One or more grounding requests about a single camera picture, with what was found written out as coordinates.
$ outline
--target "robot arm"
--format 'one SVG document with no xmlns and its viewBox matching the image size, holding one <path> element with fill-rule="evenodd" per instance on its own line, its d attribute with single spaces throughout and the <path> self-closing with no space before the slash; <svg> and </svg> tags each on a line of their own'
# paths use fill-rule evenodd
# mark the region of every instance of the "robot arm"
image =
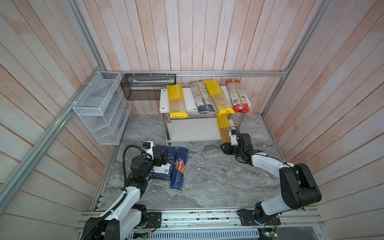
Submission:
<svg viewBox="0 0 384 240">
<path fill-rule="evenodd" d="M 231 143 L 221 145 L 225 154 L 235 155 L 241 163 L 266 170 L 280 180 L 281 194 L 259 202 L 253 212 L 254 220 L 262 225 L 278 213 L 319 202 L 321 193 L 305 164 L 292 164 L 268 156 L 260 150 L 254 150 L 249 134 L 237 130 L 229 133 Z"/>
<path fill-rule="evenodd" d="M 153 156 L 153 142 L 143 143 L 141 155 L 132 159 L 132 177 L 124 183 L 118 199 L 98 218 L 90 218 L 84 226 L 81 240 L 123 240 L 134 227 L 143 228 L 147 223 L 147 208 L 136 204 L 144 194 L 147 177 L 154 166 L 167 163 L 168 150 L 161 153 L 160 158 Z"/>
</svg>

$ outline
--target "white wire mesh basket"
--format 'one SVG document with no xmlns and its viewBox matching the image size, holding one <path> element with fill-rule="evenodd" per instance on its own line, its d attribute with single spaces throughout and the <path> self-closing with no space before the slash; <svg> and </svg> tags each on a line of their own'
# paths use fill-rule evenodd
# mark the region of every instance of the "white wire mesh basket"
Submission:
<svg viewBox="0 0 384 240">
<path fill-rule="evenodd" d="M 76 101 L 74 111 L 79 116 L 102 116 L 120 82 L 118 72 L 99 72 Z"/>
<path fill-rule="evenodd" d="M 119 133 L 124 125 L 128 109 L 123 92 L 113 95 L 102 116 L 79 115 L 99 144 L 118 144 Z"/>
</svg>

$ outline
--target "metal shelf leg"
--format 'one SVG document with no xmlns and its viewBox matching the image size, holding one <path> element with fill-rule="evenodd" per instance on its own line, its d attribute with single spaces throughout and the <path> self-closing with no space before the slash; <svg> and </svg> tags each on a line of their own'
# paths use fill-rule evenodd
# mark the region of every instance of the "metal shelf leg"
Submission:
<svg viewBox="0 0 384 240">
<path fill-rule="evenodd" d="M 170 118 L 169 118 L 169 113 L 163 113 L 163 118 L 164 118 L 164 123 L 165 123 L 165 125 L 166 125 L 167 141 L 170 141 L 169 130 L 168 130 L 168 124 L 171 123 L 171 120 L 170 120 Z"/>
<path fill-rule="evenodd" d="M 241 122 L 243 121 L 243 118 L 245 116 L 245 113 L 240 114 L 239 121 L 237 122 L 237 128 L 240 129 Z"/>
</svg>

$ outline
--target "black mesh basket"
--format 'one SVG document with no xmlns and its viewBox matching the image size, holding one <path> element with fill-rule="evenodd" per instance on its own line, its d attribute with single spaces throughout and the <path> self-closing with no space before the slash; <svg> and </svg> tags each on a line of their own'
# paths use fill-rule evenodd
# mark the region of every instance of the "black mesh basket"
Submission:
<svg viewBox="0 0 384 240">
<path fill-rule="evenodd" d="M 127 100 L 160 100 L 160 90 L 175 84 L 175 74 L 126 73 L 121 80 Z"/>
</svg>

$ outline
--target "blue spaghetti package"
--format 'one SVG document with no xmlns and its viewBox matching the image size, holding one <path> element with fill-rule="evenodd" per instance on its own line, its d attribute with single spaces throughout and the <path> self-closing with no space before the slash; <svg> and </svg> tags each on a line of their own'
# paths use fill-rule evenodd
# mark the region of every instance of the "blue spaghetti package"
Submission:
<svg viewBox="0 0 384 240">
<path fill-rule="evenodd" d="M 175 170 L 173 171 L 172 180 L 170 182 L 171 188 L 182 190 L 185 167 L 187 165 L 187 158 L 188 148 L 179 147 L 179 150 L 177 151 L 177 158 L 175 161 Z"/>
<path fill-rule="evenodd" d="M 153 172 L 149 174 L 153 179 L 170 181 L 172 178 L 172 173 L 175 170 L 173 166 L 174 166 L 176 155 L 177 155 L 176 148 L 157 145 L 153 150 L 153 156 L 160 157 L 160 153 L 162 153 L 166 149 L 168 149 L 167 164 L 162 165 L 161 167 L 157 167 L 157 166 L 153 167 Z"/>
</svg>

